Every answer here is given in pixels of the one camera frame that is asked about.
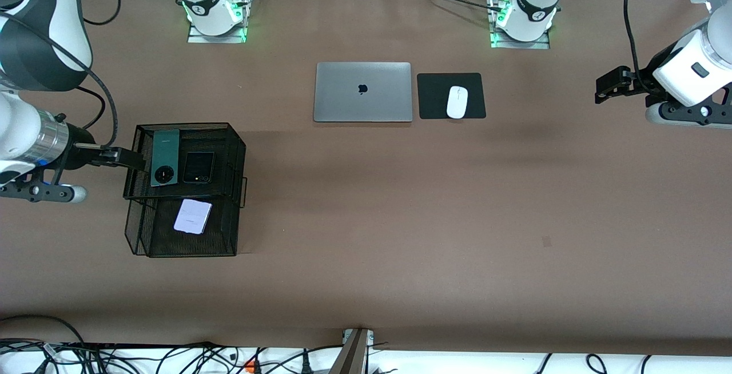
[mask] computer mouse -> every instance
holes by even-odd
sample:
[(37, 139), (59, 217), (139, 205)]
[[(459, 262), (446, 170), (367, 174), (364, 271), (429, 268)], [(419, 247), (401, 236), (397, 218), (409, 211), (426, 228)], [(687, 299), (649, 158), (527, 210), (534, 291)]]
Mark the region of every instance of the computer mouse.
[(450, 87), (450, 94), (447, 97), (447, 116), (456, 120), (463, 118), (466, 108), (468, 108), (468, 90), (463, 87)]

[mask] wire mesh basket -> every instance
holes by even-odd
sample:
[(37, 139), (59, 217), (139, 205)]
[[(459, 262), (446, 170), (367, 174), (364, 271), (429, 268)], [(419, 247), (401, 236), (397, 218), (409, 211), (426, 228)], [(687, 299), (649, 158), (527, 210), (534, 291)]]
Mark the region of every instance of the wire mesh basket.
[[(211, 178), (206, 184), (178, 181), (151, 186), (153, 135), (180, 131), (178, 167), (189, 152), (214, 153)], [(144, 171), (128, 170), (124, 198), (130, 200), (125, 236), (133, 254), (148, 257), (213, 257), (236, 255), (238, 215), (246, 195), (246, 145), (230, 124), (157, 124), (137, 126), (133, 151), (146, 160)], [(210, 203), (203, 233), (173, 228), (183, 200)]]

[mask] mouse pad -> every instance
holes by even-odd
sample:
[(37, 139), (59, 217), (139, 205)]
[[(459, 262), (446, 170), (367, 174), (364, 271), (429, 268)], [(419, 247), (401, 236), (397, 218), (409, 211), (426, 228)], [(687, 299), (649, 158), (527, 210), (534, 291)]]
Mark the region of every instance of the mouse pad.
[(419, 118), (436, 120), (447, 116), (447, 95), (457, 85), (468, 90), (468, 106), (463, 118), (485, 118), (483, 79), (478, 72), (470, 74), (418, 74), (416, 88), (419, 96)]

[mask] laptop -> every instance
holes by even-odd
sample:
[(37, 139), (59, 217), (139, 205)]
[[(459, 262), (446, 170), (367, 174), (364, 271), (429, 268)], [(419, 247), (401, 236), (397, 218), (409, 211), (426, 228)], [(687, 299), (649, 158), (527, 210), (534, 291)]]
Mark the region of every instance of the laptop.
[(412, 121), (409, 63), (319, 63), (313, 119), (319, 123)]

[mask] table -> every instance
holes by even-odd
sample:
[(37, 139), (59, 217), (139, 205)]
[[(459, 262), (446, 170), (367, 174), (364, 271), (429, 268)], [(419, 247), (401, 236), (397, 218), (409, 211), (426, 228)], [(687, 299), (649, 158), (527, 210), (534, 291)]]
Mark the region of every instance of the table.
[[(231, 123), (242, 254), (131, 255), (125, 170), (83, 168), (63, 176), (81, 205), (0, 201), (2, 314), (65, 317), (90, 342), (301, 347), (365, 325), (403, 349), (729, 352), (729, 132), (648, 124), (639, 97), (594, 105), (596, 77), (630, 64), (622, 0), (562, 0), (549, 51), (492, 49), (486, 12), (442, 0), (257, 0), (235, 46), (187, 44), (173, 0), (122, 4), (89, 28), (118, 144), (136, 124)], [(706, 15), (631, 11), (643, 63)], [(411, 124), (315, 124), (321, 61), (481, 72), (487, 118), (423, 121), (414, 98)], [(22, 96), (72, 124), (97, 111)]]

